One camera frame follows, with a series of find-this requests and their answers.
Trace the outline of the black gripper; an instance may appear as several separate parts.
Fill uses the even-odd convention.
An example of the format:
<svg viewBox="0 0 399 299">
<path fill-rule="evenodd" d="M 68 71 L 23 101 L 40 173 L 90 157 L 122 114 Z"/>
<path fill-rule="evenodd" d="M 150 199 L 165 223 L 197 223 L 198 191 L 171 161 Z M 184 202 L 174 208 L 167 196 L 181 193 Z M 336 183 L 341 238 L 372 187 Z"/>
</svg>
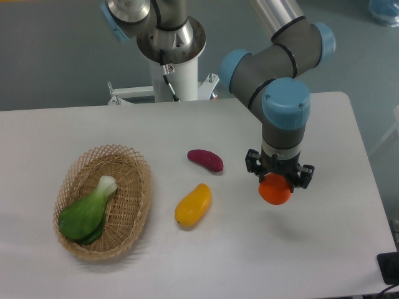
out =
<svg viewBox="0 0 399 299">
<path fill-rule="evenodd" d="M 311 182 L 315 167 L 310 164 L 299 164 L 300 146 L 291 149 L 262 148 L 261 153 L 248 149 L 245 157 L 247 172 L 257 174 L 259 183 L 268 174 L 282 176 L 290 185 L 291 193 L 294 189 L 307 189 Z"/>
</svg>

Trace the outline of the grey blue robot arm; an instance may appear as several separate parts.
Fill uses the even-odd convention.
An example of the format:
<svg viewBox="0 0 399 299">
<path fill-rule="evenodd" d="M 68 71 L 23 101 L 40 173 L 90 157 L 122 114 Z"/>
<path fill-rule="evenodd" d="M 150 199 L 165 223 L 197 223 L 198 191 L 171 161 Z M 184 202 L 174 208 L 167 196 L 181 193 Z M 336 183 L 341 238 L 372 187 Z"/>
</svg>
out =
<svg viewBox="0 0 399 299">
<path fill-rule="evenodd" d="M 260 151 L 249 150 L 246 168 L 260 182 L 282 176 L 289 190 L 308 187 L 314 167 L 300 164 L 300 146 L 310 115 L 309 89 L 297 77 L 335 52 L 335 36 L 321 22 L 309 23 L 295 1 L 251 1 L 271 45 L 257 54 L 230 52 L 219 80 L 262 125 Z M 103 1 L 101 11 L 115 37 L 135 39 L 150 64 L 157 102 L 199 99 L 198 57 L 203 26 L 186 1 Z"/>
</svg>

